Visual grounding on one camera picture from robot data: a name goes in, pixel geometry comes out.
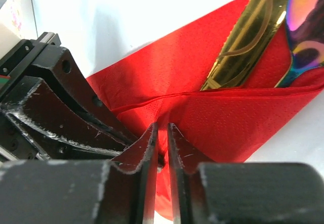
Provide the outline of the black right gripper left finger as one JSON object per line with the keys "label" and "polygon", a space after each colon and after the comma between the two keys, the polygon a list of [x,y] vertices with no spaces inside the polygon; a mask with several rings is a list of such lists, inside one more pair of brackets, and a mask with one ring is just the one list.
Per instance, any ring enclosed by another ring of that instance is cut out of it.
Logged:
{"label": "black right gripper left finger", "polygon": [[157,123],[111,160],[1,167],[1,223],[153,223]]}

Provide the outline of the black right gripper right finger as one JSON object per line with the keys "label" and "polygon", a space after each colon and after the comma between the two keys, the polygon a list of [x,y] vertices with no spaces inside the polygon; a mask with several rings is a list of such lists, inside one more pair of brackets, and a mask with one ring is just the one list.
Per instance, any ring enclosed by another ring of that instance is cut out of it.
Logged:
{"label": "black right gripper right finger", "polygon": [[323,180],[302,163],[217,163],[168,125],[174,223],[323,223]]}

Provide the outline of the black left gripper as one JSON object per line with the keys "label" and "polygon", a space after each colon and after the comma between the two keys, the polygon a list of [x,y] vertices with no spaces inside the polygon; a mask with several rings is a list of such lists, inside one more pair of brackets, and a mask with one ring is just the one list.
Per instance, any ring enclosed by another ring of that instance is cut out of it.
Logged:
{"label": "black left gripper", "polygon": [[[21,40],[1,59],[1,160],[35,159],[35,147],[54,158],[54,145],[115,157],[138,139],[60,44],[58,34],[44,32]],[[44,80],[23,77],[29,65],[30,74]]]}

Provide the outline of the red paper napkin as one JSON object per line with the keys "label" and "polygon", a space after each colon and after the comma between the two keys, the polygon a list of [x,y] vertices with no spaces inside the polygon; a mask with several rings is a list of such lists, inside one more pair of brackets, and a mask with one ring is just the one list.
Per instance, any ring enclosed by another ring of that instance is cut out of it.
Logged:
{"label": "red paper napkin", "polygon": [[[249,0],[92,0],[99,43],[88,82],[136,134],[159,123],[168,159],[167,124],[217,162],[317,161],[323,166],[323,70],[293,85],[274,85],[289,66],[281,28],[247,82],[200,92],[213,62]],[[316,96],[315,120],[300,121],[279,138],[290,119]]]}

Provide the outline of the gold knife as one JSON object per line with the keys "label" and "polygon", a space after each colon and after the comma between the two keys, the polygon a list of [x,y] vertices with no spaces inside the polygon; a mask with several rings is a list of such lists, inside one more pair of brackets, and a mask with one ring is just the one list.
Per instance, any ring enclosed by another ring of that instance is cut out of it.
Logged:
{"label": "gold knife", "polygon": [[286,16],[288,0],[249,0],[215,60],[202,91],[241,86]]}

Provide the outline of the rainbow iridescent spoon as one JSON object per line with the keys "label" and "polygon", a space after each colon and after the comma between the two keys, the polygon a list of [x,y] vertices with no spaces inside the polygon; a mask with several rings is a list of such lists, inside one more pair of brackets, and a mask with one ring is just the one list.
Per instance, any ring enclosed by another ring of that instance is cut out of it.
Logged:
{"label": "rainbow iridescent spoon", "polygon": [[275,85],[279,88],[323,67],[323,0],[288,0],[285,29],[291,63]]}

